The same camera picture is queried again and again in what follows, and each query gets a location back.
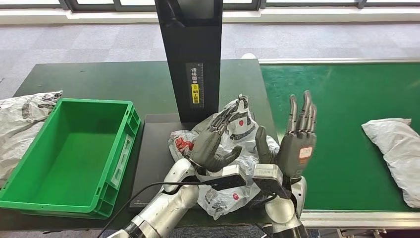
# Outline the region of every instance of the scale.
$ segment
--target scale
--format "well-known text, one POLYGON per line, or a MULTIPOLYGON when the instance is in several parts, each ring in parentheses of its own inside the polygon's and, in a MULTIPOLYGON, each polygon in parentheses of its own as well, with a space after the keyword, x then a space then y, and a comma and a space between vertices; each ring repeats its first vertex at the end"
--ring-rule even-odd
MULTIPOLYGON (((155 0, 179 114, 146 115, 132 195, 163 181, 174 164, 169 135, 191 130, 218 112, 222 0, 155 0)), ((160 187, 145 190, 130 203, 140 211, 160 187)))

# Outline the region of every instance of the white package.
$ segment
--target white package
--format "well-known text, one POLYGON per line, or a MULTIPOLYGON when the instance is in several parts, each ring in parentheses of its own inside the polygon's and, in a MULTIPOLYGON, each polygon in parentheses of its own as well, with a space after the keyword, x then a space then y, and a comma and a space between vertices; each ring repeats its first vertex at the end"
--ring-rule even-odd
POLYGON ((409 126, 411 119, 370 120, 362 125, 376 144, 403 199, 410 207, 420 207, 420 136, 409 126))
MULTIPOLYGON (((239 100, 239 107, 237 111, 240 113, 246 112, 246 115, 243 118, 234 120, 228 125, 226 132, 222 135, 221 142, 216 153, 223 156, 228 154, 235 146, 242 146, 241 154, 230 165, 239 165, 240 169, 246 175, 247 185, 221 191, 216 191, 209 185, 199 186, 200 191, 198 204, 215 220, 222 215, 226 215, 229 212, 233 212, 245 206, 260 192, 260 188, 258 188, 252 180, 254 166, 258 163, 258 153, 255 146, 255 134, 258 129, 258 124, 251 117, 248 107, 248 99, 246 97, 243 98, 245 98, 245 100, 237 99, 231 101, 223 109, 225 110, 229 108, 239 100)), ((203 122, 199 123, 192 131, 180 130, 171 133, 168 144, 175 161, 189 155, 199 133, 207 128, 218 114, 219 113, 213 114, 203 122)), ((267 136, 267 143, 271 150, 276 153, 278 152, 279 145, 273 138, 267 136)), ((207 173, 209 176, 221 175, 221 171, 216 173, 207 173)))
POLYGON ((0 100, 0 187, 44 124, 62 91, 0 100))

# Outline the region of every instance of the bag with red logo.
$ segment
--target bag with red logo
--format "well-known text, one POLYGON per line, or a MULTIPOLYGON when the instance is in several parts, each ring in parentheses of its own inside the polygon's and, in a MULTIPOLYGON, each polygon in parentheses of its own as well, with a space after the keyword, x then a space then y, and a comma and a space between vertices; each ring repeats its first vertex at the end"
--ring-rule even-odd
MULTIPOLYGON (((187 157, 201 131, 207 128, 218 114, 235 104, 238 105, 236 110, 239 112, 240 117, 227 126, 216 153, 223 156, 229 153, 233 147, 237 145, 242 146, 241 154, 230 165, 239 165, 247 177, 247 185, 221 191, 216 191, 208 185, 199 186, 198 204, 215 220, 222 215, 245 206, 260 192, 260 189, 252 180, 254 165, 258 163, 258 153, 255 146, 255 133, 257 132, 258 124, 251 117, 248 98, 239 95, 238 99, 228 103, 221 112, 211 115, 196 125, 192 131, 179 130, 171 133, 168 142, 169 150, 175 161, 187 157)), ((273 138, 267 136, 267 143, 272 150, 276 153, 278 152, 279 146, 273 138)), ((221 171, 216 173, 207 171, 207 175, 220 176, 221 171)))

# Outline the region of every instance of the orange label on robot hand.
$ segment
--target orange label on robot hand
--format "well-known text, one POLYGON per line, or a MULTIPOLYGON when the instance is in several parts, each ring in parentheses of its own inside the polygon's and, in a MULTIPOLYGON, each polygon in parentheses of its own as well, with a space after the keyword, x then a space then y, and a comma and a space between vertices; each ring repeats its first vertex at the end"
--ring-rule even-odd
POLYGON ((312 155, 312 147, 305 147, 299 151, 299 159, 308 158, 312 155))

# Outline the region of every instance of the red logo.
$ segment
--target red logo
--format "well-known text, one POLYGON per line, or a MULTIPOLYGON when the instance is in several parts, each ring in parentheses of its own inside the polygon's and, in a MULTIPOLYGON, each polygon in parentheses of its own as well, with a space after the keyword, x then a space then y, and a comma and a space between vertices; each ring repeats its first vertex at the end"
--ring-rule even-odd
POLYGON ((180 152, 184 150, 184 148, 188 147, 189 150, 193 150, 194 144, 191 141, 184 141, 182 137, 178 137, 175 139, 175 145, 180 152))

